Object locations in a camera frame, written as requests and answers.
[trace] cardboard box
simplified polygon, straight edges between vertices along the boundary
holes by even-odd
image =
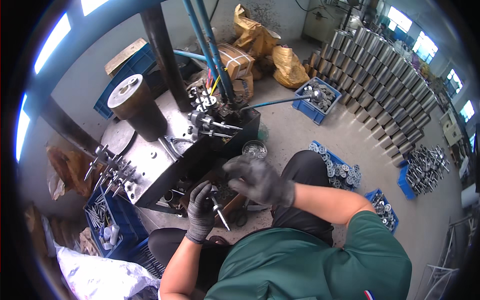
[[[255,59],[244,51],[229,44],[219,44],[218,51],[232,80],[245,76],[252,71]]]

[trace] gray work glove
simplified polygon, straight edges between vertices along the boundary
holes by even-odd
[[[190,228],[185,233],[185,237],[196,244],[204,243],[215,223],[215,214],[212,210],[213,202],[210,199],[207,200],[211,189],[212,185],[207,180],[200,183],[190,193],[190,202],[187,209]]]
[[[294,182],[282,179],[276,170],[263,159],[241,155],[223,165],[232,179],[228,185],[234,191],[261,205],[290,207],[295,199]]]

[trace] blue pipe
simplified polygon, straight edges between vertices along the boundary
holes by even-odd
[[[188,13],[190,22],[192,23],[192,26],[193,26],[193,30],[195,31],[195,35],[197,36],[198,43],[202,48],[202,52],[205,55],[207,65],[212,71],[213,78],[216,80],[218,78],[218,73],[217,73],[215,64],[212,60],[212,56],[210,55],[210,49],[208,48],[207,42],[204,39],[204,34],[202,33],[200,23],[198,23],[197,16],[195,15],[195,10],[193,10],[192,3],[190,2],[190,0],[183,0],[183,5],[185,5],[185,10]],[[226,99],[227,95],[225,94],[225,89],[223,88],[223,85],[220,84],[218,86],[218,89],[220,90],[220,94],[222,95],[222,98]]]
[[[191,58],[191,59],[197,59],[197,60],[201,60],[201,61],[207,61],[207,58],[205,57],[205,55],[200,55],[200,54],[191,53],[191,52],[186,52],[186,51],[180,51],[180,50],[173,50],[173,53],[175,53],[175,54],[177,54],[177,55],[189,57],[189,58]]]
[[[220,58],[220,53],[218,52],[218,48],[216,46],[215,36],[212,31],[212,26],[210,25],[210,20],[208,19],[208,13],[205,8],[205,4],[203,0],[196,0],[197,6],[200,13],[200,18],[202,19],[202,23],[204,25],[205,33],[208,37],[208,44],[210,49],[212,50],[213,54],[213,61],[218,66],[218,73],[220,73],[220,78],[222,80],[222,84],[225,87],[225,91],[227,92],[227,96],[230,101],[233,101],[235,94],[233,93],[233,85],[232,81],[230,80],[230,76],[224,70],[224,65],[222,63],[222,59]]]

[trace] person in background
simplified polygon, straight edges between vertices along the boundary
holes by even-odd
[[[238,156],[223,169],[231,189],[273,206],[273,223],[234,245],[206,241],[214,226],[211,184],[190,194],[188,230],[152,232],[148,247],[167,268],[162,300],[405,299],[411,262],[363,196],[330,186],[322,156],[296,153],[282,175],[264,160]],[[347,226],[333,247],[332,223]]]

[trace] black vertical pole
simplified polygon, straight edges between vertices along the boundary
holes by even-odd
[[[161,3],[144,10],[140,16],[147,32],[148,41],[155,53],[156,62],[180,111],[191,111],[193,108],[175,61]]]

